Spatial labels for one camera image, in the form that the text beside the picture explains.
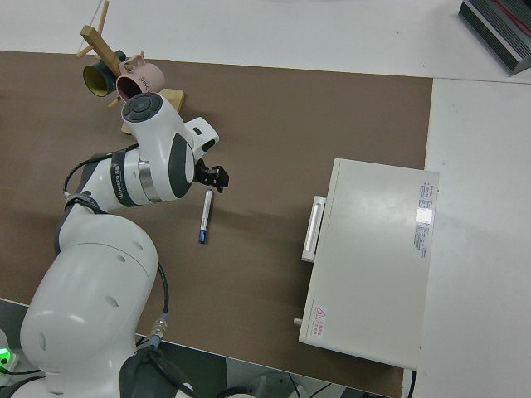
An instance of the warning triangle symbol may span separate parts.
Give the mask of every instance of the warning triangle symbol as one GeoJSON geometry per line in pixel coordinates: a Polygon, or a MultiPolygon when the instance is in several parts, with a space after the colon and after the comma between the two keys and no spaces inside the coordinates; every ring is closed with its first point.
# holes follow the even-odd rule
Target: warning triangle symbol
{"type": "Polygon", "coordinates": [[[321,307],[316,307],[315,308],[315,319],[322,318],[324,316],[326,316],[326,313],[324,313],[321,307]]]}

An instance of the metal ring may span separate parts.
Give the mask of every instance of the metal ring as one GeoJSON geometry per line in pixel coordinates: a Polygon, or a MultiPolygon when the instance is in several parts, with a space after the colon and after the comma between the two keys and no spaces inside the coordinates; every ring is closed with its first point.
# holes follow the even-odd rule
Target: metal ring
{"type": "Polygon", "coordinates": [[[155,185],[153,184],[153,178],[151,177],[151,165],[149,162],[139,159],[139,177],[142,189],[144,189],[144,193],[149,201],[152,203],[163,201],[158,195],[155,185]]]}

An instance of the brown tabletop surface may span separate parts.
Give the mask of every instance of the brown tabletop surface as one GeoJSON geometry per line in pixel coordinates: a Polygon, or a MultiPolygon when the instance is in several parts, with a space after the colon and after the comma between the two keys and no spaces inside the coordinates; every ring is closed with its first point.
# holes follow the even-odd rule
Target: brown tabletop surface
{"type": "MultiPolygon", "coordinates": [[[[66,174],[93,153],[134,142],[121,106],[84,86],[94,58],[0,52],[0,297],[30,303],[54,260],[66,174]]],[[[431,79],[154,61],[220,143],[204,158],[230,174],[197,243],[206,188],[180,201],[119,211],[158,248],[170,285],[170,342],[400,396],[402,369],[298,342],[312,266],[300,259],[314,195],[335,158],[423,168],[431,79]]],[[[139,322],[163,301],[157,280],[139,322]]]]}

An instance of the warning label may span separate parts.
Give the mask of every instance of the warning label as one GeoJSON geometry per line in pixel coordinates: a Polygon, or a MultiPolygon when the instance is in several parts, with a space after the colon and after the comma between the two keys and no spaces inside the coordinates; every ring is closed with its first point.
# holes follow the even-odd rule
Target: warning label
{"type": "Polygon", "coordinates": [[[428,253],[430,227],[433,222],[433,202],[436,188],[430,182],[423,182],[418,192],[418,208],[415,219],[413,251],[416,257],[425,259],[428,253]]]}
{"type": "Polygon", "coordinates": [[[322,305],[315,305],[313,311],[314,321],[310,324],[311,330],[309,336],[313,338],[323,338],[324,334],[324,320],[326,319],[326,313],[328,309],[322,305]]]}

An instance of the marker pen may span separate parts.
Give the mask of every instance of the marker pen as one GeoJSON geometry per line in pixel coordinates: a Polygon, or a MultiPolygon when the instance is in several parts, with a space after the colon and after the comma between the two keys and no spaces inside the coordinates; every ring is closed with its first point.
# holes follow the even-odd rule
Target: marker pen
{"type": "Polygon", "coordinates": [[[199,230],[199,243],[205,244],[207,239],[208,214],[210,213],[210,203],[212,202],[212,189],[207,189],[205,193],[205,205],[202,208],[201,229],[199,230]]]}

